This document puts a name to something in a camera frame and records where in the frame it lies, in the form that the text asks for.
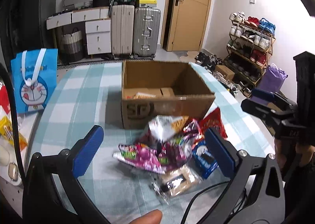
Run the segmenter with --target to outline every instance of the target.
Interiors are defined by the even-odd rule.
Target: tablecloth
[[[265,157],[274,152],[253,119],[241,110],[240,104],[203,67],[192,67],[215,92],[210,110],[221,109],[229,141],[237,150],[244,149],[252,156]],[[119,143],[131,144],[141,133],[124,130],[121,119],[121,63],[80,66],[69,70],[57,85],[34,137],[31,155],[58,154],[71,148],[97,124],[104,128],[104,141],[84,176],[79,181],[98,209],[112,223],[129,223],[132,219],[153,209],[163,212],[162,223],[180,223],[183,213],[195,191],[226,180],[219,169],[192,192],[179,195],[169,205],[160,204],[149,188],[149,179],[133,174],[112,158]],[[57,175],[56,186],[65,206],[72,208]],[[195,224],[205,214],[224,186],[211,190],[192,207],[187,223]]]

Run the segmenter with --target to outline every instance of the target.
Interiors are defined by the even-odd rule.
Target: white tray
[[[24,117],[24,120],[22,122],[21,127],[19,128],[19,132],[25,137],[26,141],[27,141],[27,147],[25,149],[23,149],[21,151],[21,157],[22,157],[22,161],[23,161],[23,166],[25,169],[25,161],[26,161],[26,155],[28,152],[28,148],[29,148],[29,144],[30,144],[30,136],[32,134],[33,128],[34,128],[34,124],[36,122],[37,117],[39,116],[38,112],[32,113],[32,114],[26,114]],[[17,165],[16,162],[16,157],[15,157],[15,152],[14,152],[14,147],[12,145],[9,144],[9,142],[7,141],[7,139],[5,139],[3,136],[0,136],[0,145],[3,146],[10,154],[10,163],[15,163]],[[22,180],[21,177],[18,176],[18,180],[17,181],[12,181],[8,175],[8,167],[7,166],[3,166],[0,165],[0,176],[2,178],[4,178],[7,182],[11,183],[14,186],[19,186],[22,184]]]

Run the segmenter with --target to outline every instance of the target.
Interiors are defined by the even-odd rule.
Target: doraemon gift bag
[[[57,85],[57,49],[30,50],[11,60],[18,113],[43,110]]]

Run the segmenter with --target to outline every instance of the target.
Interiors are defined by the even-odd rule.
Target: purple bag
[[[266,73],[262,77],[257,88],[266,92],[279,92],[287,77],[288,75],[282,69],[278,69],[278,67],[272,63],[271,65],[268,65]],[[269,103],[268,101],[257,97],[251,97],[251,100],[263,105]]]

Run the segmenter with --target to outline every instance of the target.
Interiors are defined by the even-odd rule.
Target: door
[[[174,0],[167,51],[199,50],[209,0]]]

